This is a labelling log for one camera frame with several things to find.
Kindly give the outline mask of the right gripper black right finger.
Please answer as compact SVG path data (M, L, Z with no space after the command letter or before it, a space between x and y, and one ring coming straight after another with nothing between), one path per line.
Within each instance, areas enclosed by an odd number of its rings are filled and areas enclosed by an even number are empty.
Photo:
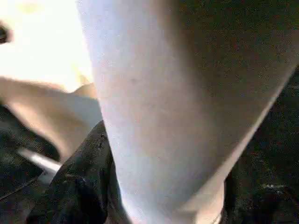
M252 139L226 178L225 224L299 222L299 139Z

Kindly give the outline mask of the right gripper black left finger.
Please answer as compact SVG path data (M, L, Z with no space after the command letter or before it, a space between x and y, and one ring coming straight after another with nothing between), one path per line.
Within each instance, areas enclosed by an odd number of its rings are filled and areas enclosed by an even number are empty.
M129 224L104 123L62 165L28 224Z

